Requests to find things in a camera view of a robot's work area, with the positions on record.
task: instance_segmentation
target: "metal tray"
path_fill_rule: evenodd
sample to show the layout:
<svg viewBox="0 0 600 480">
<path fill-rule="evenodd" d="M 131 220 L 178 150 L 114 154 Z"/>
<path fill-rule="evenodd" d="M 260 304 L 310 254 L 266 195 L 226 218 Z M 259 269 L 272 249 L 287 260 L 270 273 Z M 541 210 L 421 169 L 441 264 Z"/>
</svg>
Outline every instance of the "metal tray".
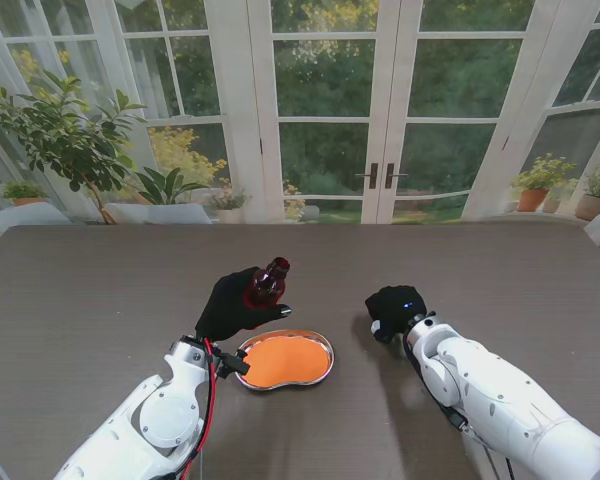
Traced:
<svg viewBox="0 0 600 480">
<path fill-rule="evenodd" d="M 263 333 L 261 335 L 252 337 L 249 340 L 247 340 L 246 342 L 244 342 L 242 345 L 240 345 L 239 348 L 241 350 L 244 350 L 245 352 L 249 353 L 249 350 L 251 350 L 256 344 L 258 344 L 260 342 L 266 342 L 267 340 L 269 340 L 271 338 L 275 338 L 275 337 L 304 337 L 308 340 L 311 340 L 312 342 L 319 344 L 327 352 L 327 355 L 329 356 L 329 366 L 327 367 L 327 371 L 320 378 L 317 378 L 310 382 L 283 382 L 283 383 L 277 383 L 276 385 L 273 385 L 271 387 L 258 387 L 256 385 L 252 385 L 249 382 L 247 382 L 244 378 L 242 378 L 242 375 L 236 375 L 236 377 L 238 377 L 238 380 L 240 380 L 240 382 L 245 387 L 247 387 L 251 390 L 258 390 L 258 391 L 263 392 L 263 391 L 267 391 L 267 390 L 273 390 L 274 388 L 284 387 L 286 385 L 315 385 L 316 383 L 320 383 L 322 380 L 324 380 L 326 378 L 326 376 L 329 375 L 329 372 L 331 372 L 331 369 L 333 368 L 333 361 L 335 359 L 333 347 L 329 343 L 329 340 L 324 338 L 319 333 L 312 332 L 311 330 L 275 330 L 273 332 L 267 332 L 267 333 Z"/>
</svg>

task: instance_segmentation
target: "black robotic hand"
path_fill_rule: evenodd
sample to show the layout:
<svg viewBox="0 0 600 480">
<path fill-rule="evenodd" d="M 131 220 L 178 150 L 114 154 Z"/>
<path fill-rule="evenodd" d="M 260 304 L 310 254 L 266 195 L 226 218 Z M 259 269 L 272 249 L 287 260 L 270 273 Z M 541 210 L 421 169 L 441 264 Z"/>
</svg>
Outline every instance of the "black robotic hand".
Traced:
<svg viewBox="0 0 600 480">
<path fill-rule="evenodd" d="M 390 343 L 396 333 L 404 333 L 409 320 L 416 315 L 427 314 L 427 307 L 418 291 L 407 285 L 384 287 L 364 303 L 374 320 L 373 336 L 383 343 Z"/>
<path fill-rule="evenodd" d="M 196 324 L 196 333 L 212 342 L 233 337 L 242 329 L 252 330 L 291 313 L 287 305 L 251 308 L 243 299 L 258 267 L 235 272 L 218 280 Z"/>
</svg>

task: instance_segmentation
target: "tabletop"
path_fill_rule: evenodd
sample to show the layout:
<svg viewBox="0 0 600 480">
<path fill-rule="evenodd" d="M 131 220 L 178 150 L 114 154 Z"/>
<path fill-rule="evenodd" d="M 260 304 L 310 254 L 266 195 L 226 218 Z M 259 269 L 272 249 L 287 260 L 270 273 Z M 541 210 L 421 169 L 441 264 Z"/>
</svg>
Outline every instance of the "tabletop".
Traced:
<svg viewBox="0 0 600 480">
<path fill-rule="evenodd" d="M 364 300 L 417 286 L 462 335 L 534 377 L 600 435 L 600 253 L 581 229 L 459 226 L 18 227 L 0 241 L 0 465 L 52 477 L 143 379 L 168 373 L 220 276 L 275 256 L 293 314 L 259 332 L 320 332 L 313 387 L 219 382 L 205 479 L 473 479 L 460 435 Z M 231 350 L 252 336 L 242 332 Z"/>
</svg>

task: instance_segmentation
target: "orange sand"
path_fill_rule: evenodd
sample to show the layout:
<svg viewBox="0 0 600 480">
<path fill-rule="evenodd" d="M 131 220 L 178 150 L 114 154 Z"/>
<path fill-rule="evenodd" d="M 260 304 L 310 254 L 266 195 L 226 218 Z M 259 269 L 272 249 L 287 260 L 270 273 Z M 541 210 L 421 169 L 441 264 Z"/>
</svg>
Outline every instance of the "orange sand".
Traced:
<svg viewBox="0 0 600 480">
<path fill-rule="evenodd" d="M 329 355 L 304 337 L 274 337 L 249 350 L 245 362 L 251 368 L 243 378 L 251 385 L 267 388 L 317 380 L 329 368 Z"/>
</svg>

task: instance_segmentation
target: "french door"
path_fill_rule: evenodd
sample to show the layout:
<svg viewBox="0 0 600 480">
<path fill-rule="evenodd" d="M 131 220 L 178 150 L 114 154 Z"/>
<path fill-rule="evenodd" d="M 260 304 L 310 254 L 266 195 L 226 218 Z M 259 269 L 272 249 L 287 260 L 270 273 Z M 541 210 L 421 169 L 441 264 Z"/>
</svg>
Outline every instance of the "french door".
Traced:
<svg viewBox="0 0 600 480">
<path fill-rule="evenodd" d="M 460 219 L 515 123 L 559 4 L 248 0 L 272 216 Z"/>
</svg>

